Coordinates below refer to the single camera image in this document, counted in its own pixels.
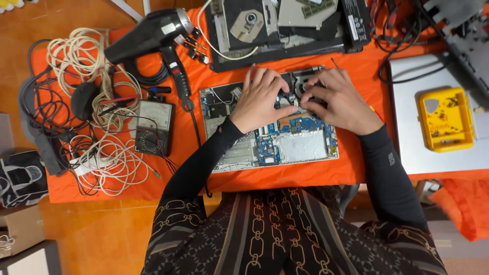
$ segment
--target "white plug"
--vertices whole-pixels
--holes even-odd
[[[76,165],[78,164],[78,159],[70,160],[69,163]],[[95,160],[95,156],[91,156],[88,162],[78,165],[74,172],[77,176],[83,176],[90,173],[94,169],[102,169],[106,166],[112,165],[113,163],[114,161],[109,157],[100,158],[97,161]]]

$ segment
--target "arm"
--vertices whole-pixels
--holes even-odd
[[[366,180],[380,220],[400,225],[425,225],[426,220],[411,181],[387,134],[387,127],[353,86],[343,69],[327,69],[311,77],[301,106],[324,122],[358,135],[365,161]],[[319,97],[328,103],[311,102]]]
[[[251,66],[244,77],[243,91],[233,113],[172,176],[163,191],[162,200],[195,198],[219,159],[237,139],[297,111],[296,106],[274,109],[279,90],[289,92],[289,85],[279,73],[266,68],[256,69],[251,81],[254,69],[255,66]]]
[[[168,181],[163,199],[195,198],[204,187],[212,169],[235,141],[243,137],[233,122],[226,118],[224,123],[195,151]]]
[[[359,136],[370,200],[381,221],[426,225],[416,192],[387,134],[387,126]]]

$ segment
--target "person's right hand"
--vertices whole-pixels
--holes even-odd
[[[315,86],[321,83],[325,88]],[[363,136],[380,129],[384,123],[370,109],[353,86],[344,69],[326,69],[311,77],[301,98],[301,107],[316,113],[324,122]],[[309,101],[318,97],[328,103],[328,108]]]

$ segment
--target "table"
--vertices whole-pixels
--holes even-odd
[[[409,11],[404,9],[398,10],[398,18],[402,19],[403,15]],[[197,25],[197,9],[188,12],[189,17],[194,25]],[[380,14],[380,18],[385,18],[385,13]],[[201,26],[206,33],[206,22],[202,16]],[[122,35],[127,33],[130,28],[114,30],[110,34],[110,41],[114,42]],[[440,52],[445,50],[443,43],[429,46],[414,46],[402,53],[396,55],[396,58],[416,56],[425,53]],[[208,66],[191,60],[187,55],[187,49],[178,47],[178,55],[185,66],[190,86],[192,88],[191,100],[196,105],[195,115],[198,122],[198,128],[201,140],[205,140],[205,132],[201,109],[199,104],[199,90],[226,83],[242,81],[247,68],[227,71],[223,73],[214,73]],[[33,69],[35,74],[43,71],[46,66],[46,50],[41,49],[33,55]],[[326,65],[334,67],[331,57],[335,59],[338,65],[348,71],[353,84],[357,87],[360,94],[365,98],[367,103],[375,108],[388,125],[389,134],[393,137],[391,109],[389,105],[388,87],[382,84],[377,78],[377,69],[387,53],[381,51],[372,42],[367,45],[360,53],[355,54],[328,54],[319,56],[309,56],[301,58],[291,58],[280,61],[267,62],[259,66],[274,69],[278,72],[286,72],[297,69],[304,69],[317,65]],[[142,73],[152,74],[160,66],[160,57],[158,54],[152,54],[139,58],[138,67]],[[162,83],[162,86],[170,86],[175,91],[175,85],[172,79]],[[131,94],[131,91],[124,91],[124,94]],[[176,92],[167,96],[167,101],[181,104],[178,102]],[[128,140],[129,134],[120,134],[121,139]],[[356,184],[365,181],[365,168],[361,155],[360,145],[356,136],[346,130],[337,128],[338,136],[338,160],[319,161],[313,163],[303,163],[294,165],[284,165],[279,167],[266,167],[261,169],[252,169],[237,172],[227,172],[212,174],[208,180],[209,190],[211,192],[231,192],[245,191],[252,189],[277,188],[287,186],[312,186],[312,185],[333,185],[333,184]],[[196,137],[190,115],[185,113],[181,108],[177,108],[175,115],[175,127],[173,136],[172,155],[170,158],[177,164],[182,164],[196,149]],[[52,203],[76,202],[76,201],[93,201],[93,200],[155,200],[159,199],[165,184],[171,177],[164,161],[156,156],[145,156],[144,160],[153,168],[157,169],[160,178],[150,175],[144,183],[133,185],[125,190],[121,195],[110,197],[102,192],[95,196],[80,195],[76,181],[70,173],[61,177],[48,176],[48,188],[50,200]],[[460,178],[460,179],[489,179],[489,169],[436,173],[436,174],[417,174],[410,175],[412,180],[421,180],[427,178]],[[115,188],[120,188],[119,183],[107,180],[106,186],[116,184]]]

